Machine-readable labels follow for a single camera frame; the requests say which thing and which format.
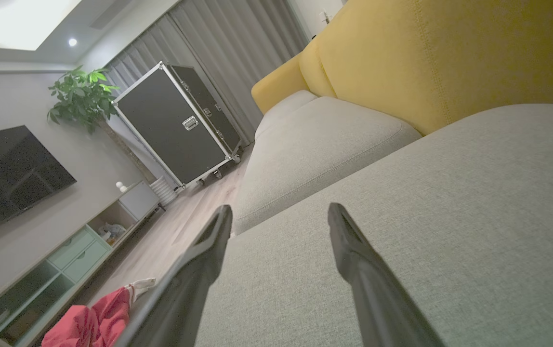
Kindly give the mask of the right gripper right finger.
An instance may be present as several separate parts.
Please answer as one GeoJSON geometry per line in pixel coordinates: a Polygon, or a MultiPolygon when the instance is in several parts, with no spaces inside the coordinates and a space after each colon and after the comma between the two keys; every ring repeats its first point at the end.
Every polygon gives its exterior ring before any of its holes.
{"type": "Polygon", "coordinates": [[[337,271],[351,286],[366,347],[442,347],[444,342],[346,208],[329,205],[337,271]]]}

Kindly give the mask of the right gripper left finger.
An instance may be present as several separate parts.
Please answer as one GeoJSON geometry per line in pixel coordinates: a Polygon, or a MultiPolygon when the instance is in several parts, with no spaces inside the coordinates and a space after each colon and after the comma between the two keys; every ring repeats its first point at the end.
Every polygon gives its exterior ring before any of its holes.
{"type": "Polygon", "coordinates": [[[193,347],[210,286],[221,274],[232,208],[217,207],[193,244],[169,268],[116,347],[193,347]]]}

